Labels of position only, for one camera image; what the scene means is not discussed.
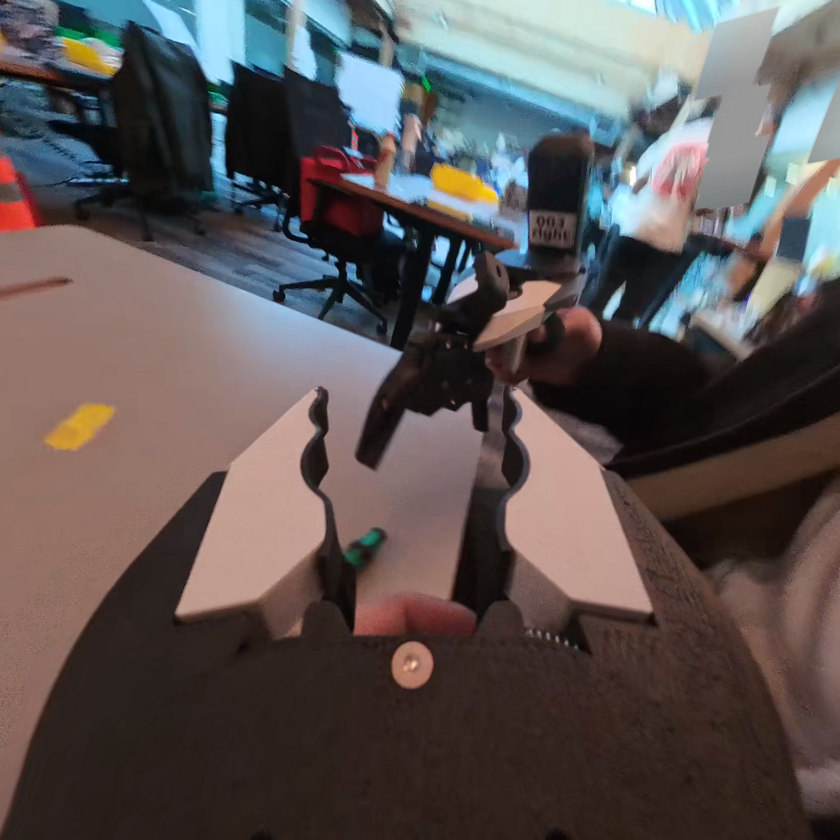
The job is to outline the black office chair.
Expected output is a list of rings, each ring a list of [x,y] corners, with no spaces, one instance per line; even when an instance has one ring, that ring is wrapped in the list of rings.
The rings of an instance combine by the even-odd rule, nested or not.
[[[122,28],[122,63],[99,96],[100,120],[80,119],[70,135],[96,153],[112,180],[75,201],[88,206],[128,202],[140,216],[142,239],[153,239],[151,214],[184,216],[197,235],[204,197],[214,190],[213,125],[207,79],[194,51],[151,28]]]
[[[281,218],[300,186],[285,85],[279,76],[262,69],[236,62],[233,69],[224,136],[231,208],[242,216],[250,208],[273,206]]]
[[[318,313],[318,320],[326,319],[336,305],[349,298],[372,315],[377,333],[386,335],[388,321],[377,307],[377,302],[379,299],[394,299],[398,296],[400,267],[405,254],[402,241],[387,234],[384,227],[375,238],[357,238],[323,226],[309,237],[301,231],[300,239],[310,249],[319,250],[333,258],[335,272],[315,280],[281,283],[272,292],[273,302],[285,303],[289,291],[326,291],[328,296]]]

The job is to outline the striped traffic cone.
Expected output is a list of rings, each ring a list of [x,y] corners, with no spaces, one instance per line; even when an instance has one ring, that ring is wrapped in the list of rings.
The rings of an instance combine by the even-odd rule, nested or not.
[[[25,179],[1,150],[1,232],[12,233],[41,225]]]

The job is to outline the person's right hand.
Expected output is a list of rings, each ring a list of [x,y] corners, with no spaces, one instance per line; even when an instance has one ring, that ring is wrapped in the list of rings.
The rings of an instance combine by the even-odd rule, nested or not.
[[[601,346],[602,325],[583,307],[562,308],[528,334],[520,373],[528,381],[572,385]]]

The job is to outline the black curved plastic part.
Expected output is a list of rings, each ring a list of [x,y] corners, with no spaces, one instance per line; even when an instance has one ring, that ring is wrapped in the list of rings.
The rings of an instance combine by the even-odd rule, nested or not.
[[[441,333],[475,340],[490,317],[508,302],[510,282],[504,265],[492,254],[481,253],[473,265],[474,274],[486,285],[477,292],[453,305],[448,299],[436,309],[433,316],[436,330]]]

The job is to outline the person's right forearm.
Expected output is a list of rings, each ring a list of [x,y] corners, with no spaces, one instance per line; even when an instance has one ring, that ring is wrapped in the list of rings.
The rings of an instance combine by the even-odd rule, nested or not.
[[[598,320],[601,346],[572,385],[527,382],[542,406],[603,427],[629,448],[659,435],[716,373],[702,355],[660,333]]]

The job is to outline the black plastic bracket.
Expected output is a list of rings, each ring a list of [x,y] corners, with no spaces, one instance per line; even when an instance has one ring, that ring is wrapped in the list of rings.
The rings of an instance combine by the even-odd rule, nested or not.
[[[489,399],[494,376],[483,353],[467,337],[425,332],[409,340],[399,360],[372,397],[355,449],[355,458],[378,469],[405,413],[431,417],[456,413],[468,405],[473,428],[489,428]]]

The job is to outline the grey desk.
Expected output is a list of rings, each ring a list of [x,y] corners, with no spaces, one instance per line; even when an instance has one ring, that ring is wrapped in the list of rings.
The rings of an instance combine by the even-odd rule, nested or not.
[[[316,386],[342,541],[388,540],[363,604],[451,596],[480,436],[469,409],[406,416],[377,471],[354,459],[399,358],[86,227],[2,234],[2,821],[69,651],[120,575],[212,473]],[[84,448],[43,438],[114,406]]]

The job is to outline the green handled screwdriver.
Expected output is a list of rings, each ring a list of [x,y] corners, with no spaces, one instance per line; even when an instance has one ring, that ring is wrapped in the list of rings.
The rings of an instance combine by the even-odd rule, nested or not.
[[[344,548],[344,560],[354,570],[362,571],[373,562],[386,541],[387,532],[383,528],[372,528]]]

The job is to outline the red bag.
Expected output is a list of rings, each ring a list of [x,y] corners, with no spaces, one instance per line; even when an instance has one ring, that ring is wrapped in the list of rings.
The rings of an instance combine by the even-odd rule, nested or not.
[[[327,226],[357,238],[375,238],[383,228],[384,212],[366,198],[333,190],[345,174],[373,174],[376,160],[319,144],[300,163],[300,228],[315,235]]]

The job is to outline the yellow tape strip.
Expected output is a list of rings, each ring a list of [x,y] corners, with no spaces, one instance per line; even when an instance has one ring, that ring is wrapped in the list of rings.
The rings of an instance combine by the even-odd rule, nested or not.
[[[114,406],[84,402],[47,433],[43,443],[59,452],[77,452],[109,424],[115,413]]]

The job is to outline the yellow plastic bin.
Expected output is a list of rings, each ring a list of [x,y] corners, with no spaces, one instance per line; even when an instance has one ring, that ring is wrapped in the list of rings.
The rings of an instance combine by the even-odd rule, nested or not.
[[[477,175],[449,164],[435,163],[429,174],[433,188],[466,203],[498,204],[494,188]]]

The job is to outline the person's left hand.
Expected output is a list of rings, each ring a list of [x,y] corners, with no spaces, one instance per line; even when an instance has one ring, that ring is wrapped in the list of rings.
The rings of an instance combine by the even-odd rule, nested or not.
[[[357,636],[471,635],[476,615],[467,607],[422,593],[389,595],[358,608]]]

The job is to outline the person's white shirt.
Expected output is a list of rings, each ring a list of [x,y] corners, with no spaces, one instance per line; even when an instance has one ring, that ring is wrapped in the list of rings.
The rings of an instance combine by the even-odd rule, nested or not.
[[[707,572],[770,688],[806,813],[839,814],[839,496],[824,490],[775,558]]]

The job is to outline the whiteboard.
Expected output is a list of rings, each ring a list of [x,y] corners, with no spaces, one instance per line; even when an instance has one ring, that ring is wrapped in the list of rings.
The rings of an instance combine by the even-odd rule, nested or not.
[[[402,73],[341,51],[335,85],[355,127],[378,135],[397,134],[404,88]]]

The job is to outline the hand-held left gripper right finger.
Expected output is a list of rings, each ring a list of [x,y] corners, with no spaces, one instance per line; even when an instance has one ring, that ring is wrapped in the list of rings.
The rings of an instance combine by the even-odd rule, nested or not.
[[[563,631],[581,614],[647,622],[654,607],[601,465],[519,388],[503,422],[505,594],[526,628]]]

